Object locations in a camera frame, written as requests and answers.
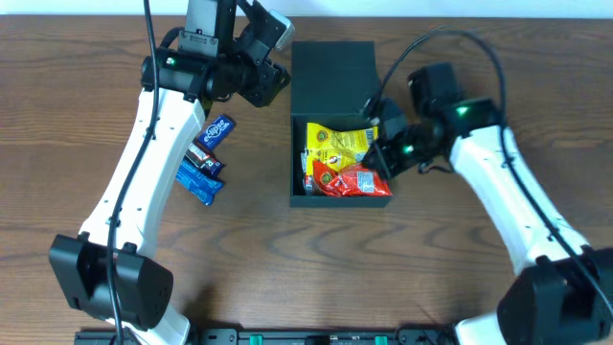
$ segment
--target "food item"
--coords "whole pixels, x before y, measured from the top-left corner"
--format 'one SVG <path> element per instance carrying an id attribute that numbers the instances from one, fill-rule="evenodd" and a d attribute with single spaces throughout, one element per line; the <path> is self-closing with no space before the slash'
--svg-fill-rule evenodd
<path id="1" fill-rule="evenodd" d="M 335 171 L 359 163 L 378 128 L 339 132 L 318 124 L 306 124 L 306 175 L 313 175 L 313 162 L 321 161 Z"/>
<path id="2" fill-rule="evenodd" d="M 221 172 L 223 164 L 219 163 L 204 149 L 201 149 L 197 144 L 190 143 L 185 156 L 201 171 L 209 173 L 212 177 L 216 177 Z"/>
<path id="3" fill-rule="evenodd" d="M 313 180 L 327 196 L 391 196 L 387 183 L 376 172 L 355 164 L 335 172 L 322 162 L 313 162 Z"/>
<path id="4" fill-rule="evenodd" d="M 222 182 L 207 177 L 187 159 L 181 162 L 175 179 L 205 205 L 213 203 L 213 196 L 223 187 Z"/>
<path id="5" fill-rule="evenodd" d="M 207 150 L 214 150 L 234 129 L 234 121 L 227 115 L 219 115 L 198 137 L 198 142 Z"/>

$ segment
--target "wooden table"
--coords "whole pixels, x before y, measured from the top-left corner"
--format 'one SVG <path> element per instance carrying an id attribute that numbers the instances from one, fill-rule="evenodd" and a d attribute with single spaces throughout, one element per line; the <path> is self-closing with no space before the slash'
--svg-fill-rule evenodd
<path id="1" fill-rule="evenodd" d="M 158 43 L 183 17 L 155 17 Z M 237 33 L 244 26 L 238 20 Z M 509 122 L 534 174 L 594 247 L 613 245 L 613 22 L 295 18 L 296 40 L 374 40 L 379 75 L 416 35 L 450 23 L 497 48 Z M 106 328 L 66 305 L 47 255 L 76 236 L 132 128 L 143 17 L 0 17 L 0 343 L 68 343 Z M 290 51 L 272 55 L 291 69 Z M 441 38 L 388 85 L 415 118 L 404 80 L 452 60 L 469 96 L 496 95 L 483 55 Z M 196 323 L 245 328 L 448 323 L 491 311 L 513 281 L 479 199 L 458 175 L 407 172 L 385 209 L 290 209 L 290 90 L 268 108 L 216 104 L 237 129 L 216 150 L 227 186 L 211 207 L 172 190 L 156 261 L 173 304 Z"/>

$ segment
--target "green light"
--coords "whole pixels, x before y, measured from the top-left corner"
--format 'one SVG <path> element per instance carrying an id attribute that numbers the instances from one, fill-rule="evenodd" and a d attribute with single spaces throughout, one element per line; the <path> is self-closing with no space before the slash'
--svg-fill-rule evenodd
<path id="1" fill-rule="evenodd" d="M 458 116 L 463 117 L 466 112 L 468 111 L 468 107 L 467 106 L 460 106 L 456 109 L 456 111 L 458 112 Z"/>

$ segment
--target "open box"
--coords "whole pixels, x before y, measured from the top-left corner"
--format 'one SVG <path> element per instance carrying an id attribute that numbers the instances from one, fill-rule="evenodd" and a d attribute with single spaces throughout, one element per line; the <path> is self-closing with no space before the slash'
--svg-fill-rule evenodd
<path id="1" fill-rule="evenodd" d="M 291 207 L 385 207 L 390 197 L 306 195 L 300 153 L 307 123 L 332 130 L 372 127 L 360 114 L 379 87 L 372 42 L 294 42 L 291 81 Z"/>

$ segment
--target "red snack package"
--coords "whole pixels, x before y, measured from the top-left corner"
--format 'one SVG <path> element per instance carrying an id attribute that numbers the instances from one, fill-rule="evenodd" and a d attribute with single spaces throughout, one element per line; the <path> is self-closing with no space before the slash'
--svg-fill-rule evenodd
<path id="1" fill-rule="evenodd" d="M 376 172 L 361 164 L 335 172 L 324 163 L 313 161 L 313 180 L 327 196 L 391 196 L 392 192 Z"/>

